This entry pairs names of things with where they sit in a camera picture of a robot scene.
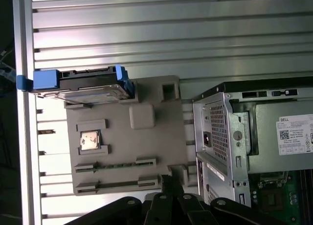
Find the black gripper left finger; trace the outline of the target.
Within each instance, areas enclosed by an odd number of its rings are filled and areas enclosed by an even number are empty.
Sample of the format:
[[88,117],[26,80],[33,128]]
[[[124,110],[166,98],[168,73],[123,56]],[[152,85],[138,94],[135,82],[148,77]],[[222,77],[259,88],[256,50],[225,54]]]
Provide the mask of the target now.
[[161,192],[151,200],[123,197],[87,213],[68,225],[157,225],[171,223],[173,177],[161,176]]

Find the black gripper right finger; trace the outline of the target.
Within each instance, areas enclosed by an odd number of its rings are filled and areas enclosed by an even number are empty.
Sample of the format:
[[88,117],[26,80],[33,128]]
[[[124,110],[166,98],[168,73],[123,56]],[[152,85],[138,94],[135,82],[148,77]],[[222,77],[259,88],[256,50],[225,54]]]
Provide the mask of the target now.
[[173,205],[182,215],[174,224],[184,225],[275,225],[277,220],[227,198],[216,198],[209,205],[186,194],[176,177],[172,177]]

